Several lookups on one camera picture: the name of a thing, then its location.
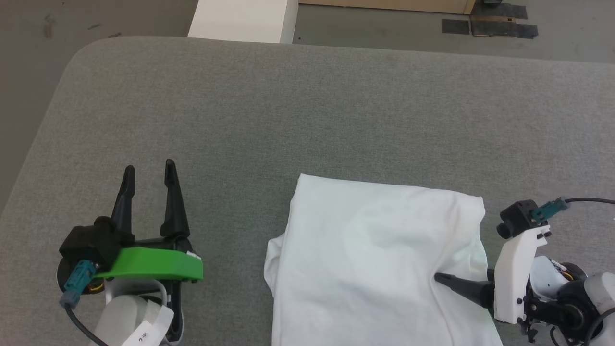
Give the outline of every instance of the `white t-shirt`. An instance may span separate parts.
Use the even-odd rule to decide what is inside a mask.
[[[480,197],[301,175],[269,241],[272,345],[502,342],[484,308],[434,281],[486,280]]]

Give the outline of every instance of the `cable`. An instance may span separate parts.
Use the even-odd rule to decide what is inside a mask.
[[[555,327],[551,328],[551,331],[549,332],[549,335],[551,336],[551,341],[553,342],[555,346],[560,346],[560,344],[557,343],[557,340],[555,340],[555,335],[553,335],[554,331],[555,331]]]
[[[86,326],[84,326],[81,323],[81,321],[79,321],[79,318],[77,318],[77,316],[75,316],[75,314],[73,312],[73,309],[71,309],[71,307],[69,305],[65,305],[64,309],[66,310],[66,314],[68,315],[68,318],[71,319],[71,321],[74,323],[74,325],[77,326],[77,328],[83,334],[85,334],[85,336],[90,338],[90,340],[94,341],[94,343],[97,344],[98,346],[109,346],[104,341],[100,340],[96,335],[94,335],[94,333],[90,332],[89,329],[87,329]]]
[[[566,203],[570,202],[598,202],[598,203],[608,203],[615,204],[615,201],[612,199],[604,199],[604,198],[593,198],[593,197],[578,197],[578,198],[568,198],[564,200]]]
[[[593,332],[596,331],[598,325],[600,325],[600,323],[612,313],[615,313],[615,308],[610,308],[609,310],[605,311],[592,323],[592,325],[587,330],[587,334],[585,334],[585,346],[589,346],[589,343],[592,341]]]

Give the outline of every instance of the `wooden panel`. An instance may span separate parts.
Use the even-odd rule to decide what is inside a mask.
[[[470,14],[475,0],[299,0],[300,4]]]

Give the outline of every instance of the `gray fabric surface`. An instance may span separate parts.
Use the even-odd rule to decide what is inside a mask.
[[[137,170],[133,230],[157,236],[177,163],[207,280],[184,289],[186,345],[267,345],[267,240],[300,173],[482,196],[492,264],[514,201],[615,197],[615,67],[184,38],[115,38],[66,69],[0,220],[0,340],[85,345],[57,300],[57,252],[109,215]],[[612,206],[577,204],[541,253],[613,271]],[[102,296],[76,313],[95,326]],[[499,326],[505,345],[524,338]],[[543,335],[538,345],[549,345]]]

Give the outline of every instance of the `green bracket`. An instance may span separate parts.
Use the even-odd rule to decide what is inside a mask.
[[[176,250],[127,247],[108,272],[94,277],[202,281],[203,261]]]

